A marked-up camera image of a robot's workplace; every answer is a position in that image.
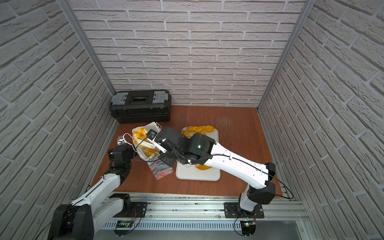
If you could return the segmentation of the white rectangular tray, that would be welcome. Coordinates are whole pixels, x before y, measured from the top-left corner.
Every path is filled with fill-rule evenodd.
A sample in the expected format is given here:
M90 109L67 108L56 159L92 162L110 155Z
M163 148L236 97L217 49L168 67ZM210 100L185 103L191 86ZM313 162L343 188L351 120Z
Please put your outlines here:
M221 170L210 168L200 170L198 165L182 165L177 162L176 177L180 180L195 180L195 181L218 181L221 177Z

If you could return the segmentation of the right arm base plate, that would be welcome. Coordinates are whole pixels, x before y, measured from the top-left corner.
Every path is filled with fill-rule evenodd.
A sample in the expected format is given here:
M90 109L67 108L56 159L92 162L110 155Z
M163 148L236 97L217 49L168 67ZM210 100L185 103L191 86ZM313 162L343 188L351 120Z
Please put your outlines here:
M261 204L256 204L252 212L240 208L239 203L227 202L224 203L224 213L227 219L236 218L255 218L263 219L265 217L264 210Z

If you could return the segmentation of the ring shaped bundt bread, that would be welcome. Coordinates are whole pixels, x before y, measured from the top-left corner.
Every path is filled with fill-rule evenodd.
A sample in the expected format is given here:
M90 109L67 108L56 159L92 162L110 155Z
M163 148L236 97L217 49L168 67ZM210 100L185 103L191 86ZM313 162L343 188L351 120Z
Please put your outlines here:
M141 139L141 140L147 139L146 137L147 132L148 131L145 128L136 129L133 133L134 144L136 145L136 139ZM149 149L149 148L137 148L137 149L141 150L146 156L146 158L150 158L152 155L159 152L159 150Z

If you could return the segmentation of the long twisted bread top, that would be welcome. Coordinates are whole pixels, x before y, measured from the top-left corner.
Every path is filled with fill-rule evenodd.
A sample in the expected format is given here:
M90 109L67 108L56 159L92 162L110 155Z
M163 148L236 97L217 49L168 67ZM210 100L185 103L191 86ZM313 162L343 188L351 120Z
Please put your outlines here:
M215 130L213 126L190 126L182 130L182 135L190 139L193 134L203 134L206 136L207 133L213 133Z

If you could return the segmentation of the large oval crusty loaf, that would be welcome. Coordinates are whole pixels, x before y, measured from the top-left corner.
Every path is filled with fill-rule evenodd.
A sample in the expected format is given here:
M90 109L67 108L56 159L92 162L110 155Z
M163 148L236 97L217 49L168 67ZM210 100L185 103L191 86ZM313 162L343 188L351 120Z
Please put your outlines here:
M208 166L206 166L206 165L200 165L200 164L196 164L195 167L196 167L198 170L201 170L201 171L209 170L209 169L212 168L212 167L208 167Z

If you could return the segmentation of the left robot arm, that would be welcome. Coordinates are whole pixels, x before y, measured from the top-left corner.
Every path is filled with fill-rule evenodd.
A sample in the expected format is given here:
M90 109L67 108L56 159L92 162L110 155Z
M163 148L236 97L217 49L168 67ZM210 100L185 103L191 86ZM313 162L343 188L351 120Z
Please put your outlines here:
M49 240L92 240L112 217L120 212L131 214L129 194L113 194L127 178L136 152L132 144L118 137L108 151L109 169L79 198L56 208L48 234Z

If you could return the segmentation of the black plastic toolbox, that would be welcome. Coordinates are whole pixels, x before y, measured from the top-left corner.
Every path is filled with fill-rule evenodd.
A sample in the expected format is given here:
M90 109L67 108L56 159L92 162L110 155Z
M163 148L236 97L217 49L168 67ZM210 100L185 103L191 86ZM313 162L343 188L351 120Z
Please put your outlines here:
M169 122L172 96L168 90L136 90L116 93L111 116L120 124Z

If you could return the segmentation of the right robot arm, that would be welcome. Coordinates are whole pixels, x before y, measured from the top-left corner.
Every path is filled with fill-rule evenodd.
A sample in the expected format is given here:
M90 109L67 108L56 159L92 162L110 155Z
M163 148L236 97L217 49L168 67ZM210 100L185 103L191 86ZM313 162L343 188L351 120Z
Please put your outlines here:
M138 149L158 150L158 160L170 167L175 162L206 165L243 180L248 185L240 196L239 211L251 213L257 204L267 205L276 196L276 186L272 182L276 174L274 163L259 164L248 160L201 133L187 137L169 127L137 129L133 131L133 143Z

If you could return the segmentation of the white paper bag colourful bottom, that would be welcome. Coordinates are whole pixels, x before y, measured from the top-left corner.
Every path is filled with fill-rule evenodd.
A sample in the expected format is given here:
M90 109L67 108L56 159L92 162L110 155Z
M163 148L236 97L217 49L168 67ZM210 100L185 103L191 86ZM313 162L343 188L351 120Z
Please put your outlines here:
M137 127L132 130L132 134L125 133L122 140L125 144L132 145L140 157L140 162L148 164L156 180L166 177L174 172L173 168L159 160L161 151L156 149L155 145L146 139L150 130L159 133L161 125L152 122L148 125Z

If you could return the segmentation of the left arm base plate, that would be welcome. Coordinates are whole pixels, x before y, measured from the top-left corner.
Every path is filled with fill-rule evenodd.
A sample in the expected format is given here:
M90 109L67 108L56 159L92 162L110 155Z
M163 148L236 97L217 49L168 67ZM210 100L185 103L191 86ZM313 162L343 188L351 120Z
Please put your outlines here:
M146 216L146 211L148 207L148 202L132 202L131 205L122 210L117 217L118 218L144 218Z

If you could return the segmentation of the small circuit board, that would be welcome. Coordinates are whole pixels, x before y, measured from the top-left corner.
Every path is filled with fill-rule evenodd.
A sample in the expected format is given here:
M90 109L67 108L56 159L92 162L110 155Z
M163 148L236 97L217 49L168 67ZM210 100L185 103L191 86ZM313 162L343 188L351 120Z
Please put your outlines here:
M240 221L241 235L244 237L252 237L256 232L256 222L255 221Z
M135 227L135 221L117 221L114 232L117 237L129 234Z

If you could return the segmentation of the left small circuit board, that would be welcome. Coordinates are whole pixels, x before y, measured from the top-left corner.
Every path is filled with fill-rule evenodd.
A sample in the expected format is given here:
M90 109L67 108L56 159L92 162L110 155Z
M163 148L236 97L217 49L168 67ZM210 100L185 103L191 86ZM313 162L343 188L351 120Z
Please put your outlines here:
M114 232L117 237L129 234L135 227L135 221L117 221Z

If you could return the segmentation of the right small circuit board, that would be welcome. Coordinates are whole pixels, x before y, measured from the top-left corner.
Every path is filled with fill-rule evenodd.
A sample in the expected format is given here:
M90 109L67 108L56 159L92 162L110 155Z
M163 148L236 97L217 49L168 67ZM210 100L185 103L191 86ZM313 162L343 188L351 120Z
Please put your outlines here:
M255 221L240 221L241 235L244 237L252 237L256 232L256 222Z

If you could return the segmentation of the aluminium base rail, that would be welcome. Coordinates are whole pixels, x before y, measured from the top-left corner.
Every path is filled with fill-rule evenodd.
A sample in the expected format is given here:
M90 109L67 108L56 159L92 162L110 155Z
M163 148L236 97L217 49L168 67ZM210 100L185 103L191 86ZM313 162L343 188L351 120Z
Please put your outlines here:
M300 231L309 221L301 202L274 199L262 205L265 217L227 219L224 203L238 202L237 197L197 196L173 194L131 193L132 202L148 202L146 216L137 218L133 230L155 231L233 231L241 232L240 221L292 223ZM131 218L112 218L103 230L114 230L117 221L131 221Z

